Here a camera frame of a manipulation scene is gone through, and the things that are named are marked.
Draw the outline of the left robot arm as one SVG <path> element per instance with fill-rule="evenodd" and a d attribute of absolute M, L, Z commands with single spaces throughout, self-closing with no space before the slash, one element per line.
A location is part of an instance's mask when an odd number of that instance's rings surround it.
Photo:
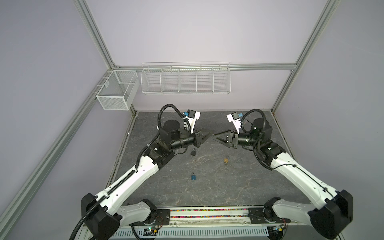
<path fill-rule="evenodd" d="M 123 226 L 136 222 L 151 224 L 156 220 L 157 207 L 144 199 L 125 206 L 126 199 L 148 178 L 161 170 L 176 150 L 188 146 L 199 148 L 210 131 L 197 131 L 200 112 L 187 110 L 181 113 L 173 104 L 163 106 L 157 117 L 154 138 L 138 154 L 135 164 L 119 179 L 96 195 L 86 194 L 81 200 L 81 219 L 74 227 L 70 239 L 74 240 L 83 225 L 94 240 L 108 240 Z"/>

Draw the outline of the white mesh box basket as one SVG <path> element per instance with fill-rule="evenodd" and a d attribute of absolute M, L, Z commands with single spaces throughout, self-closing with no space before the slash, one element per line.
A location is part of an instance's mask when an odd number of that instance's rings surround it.
<path fill-rule="evenodd" d="M 136 71 L 112 70 L 96 97 L 104 110 L 129 111 L 139 86 Z"/>

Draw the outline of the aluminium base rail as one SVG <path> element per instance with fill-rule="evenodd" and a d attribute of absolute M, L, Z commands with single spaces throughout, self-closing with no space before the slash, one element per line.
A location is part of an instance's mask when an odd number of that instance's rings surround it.
<path fill-rule="evenodd" d="M 86 225 L 97 239 L 110 238 L 120 227 L 139 223 L 141 225 L 169 225 L 180 222 L 245 222 L 266 224 L 297 221 L 312 226 L 316 231 L 332 238 L 337 233 L 337 216 L 340 211 L 334 201 L 328 201 L 322 208 L 273 199 L 263 207 L 213 207 L 187 209 L 159 209 L 150 201 L 122 206 L 114 213 L 99 203 L 84 204 L 82 217 L 77 228 Z"/>

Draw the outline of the black padlock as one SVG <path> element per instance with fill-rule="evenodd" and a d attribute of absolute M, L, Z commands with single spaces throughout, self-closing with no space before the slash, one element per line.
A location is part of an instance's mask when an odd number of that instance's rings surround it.
<path fill-rule="evenodd" d="M 191 155 L 196 156 L 196 154 L 197 154 L 197 149 L 193 148 L 191 151 Z"/>

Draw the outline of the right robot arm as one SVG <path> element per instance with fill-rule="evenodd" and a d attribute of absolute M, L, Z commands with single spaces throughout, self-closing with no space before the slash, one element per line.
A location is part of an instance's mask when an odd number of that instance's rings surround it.
<path fill-rule="evenodd" d="M 279 172 L 311 202 L 305 205 L 274 197 L 264 204 L 261 213 L 249 212 L 249 217 L 263 218 L 269 223 L 286 219 L 297 221 L 313 227 L 328 240 L 341 236 L 353 220 L 353 196 L 315 177 L 272 141 L 273 128 L 262 110 L 252 109 L 245 114 L 234 112 L 228 114 L 227 119 L 234 124 L 235 130 L 215 134 L 216 142 L 253 152 L 262 167 Z"/>

